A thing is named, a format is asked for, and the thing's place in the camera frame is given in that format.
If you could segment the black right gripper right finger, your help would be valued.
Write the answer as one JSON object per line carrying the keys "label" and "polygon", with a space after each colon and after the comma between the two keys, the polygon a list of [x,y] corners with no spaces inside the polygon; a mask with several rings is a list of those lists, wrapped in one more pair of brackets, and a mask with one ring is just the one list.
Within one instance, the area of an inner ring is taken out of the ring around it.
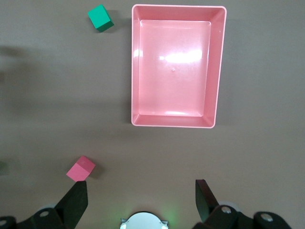
{"label": "black right gripper right finger", "polygon": [[195,181],[195,202],[201,221],[196,229],[289,229],[279,215],[258,211],[252,218],[229,205],[218,203],[204,179]]}

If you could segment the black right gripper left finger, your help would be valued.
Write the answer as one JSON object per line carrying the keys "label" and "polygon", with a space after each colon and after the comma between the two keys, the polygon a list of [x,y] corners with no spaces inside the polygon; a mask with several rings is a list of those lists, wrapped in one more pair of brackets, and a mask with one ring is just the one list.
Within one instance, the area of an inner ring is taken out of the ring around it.
{"label": "black right gripper left finger", "polygon": [[43,208],[28,219],[17,222],[2,216],[2,229],[74,229],[88,206],[86,181],[77,181],[53,208]]}

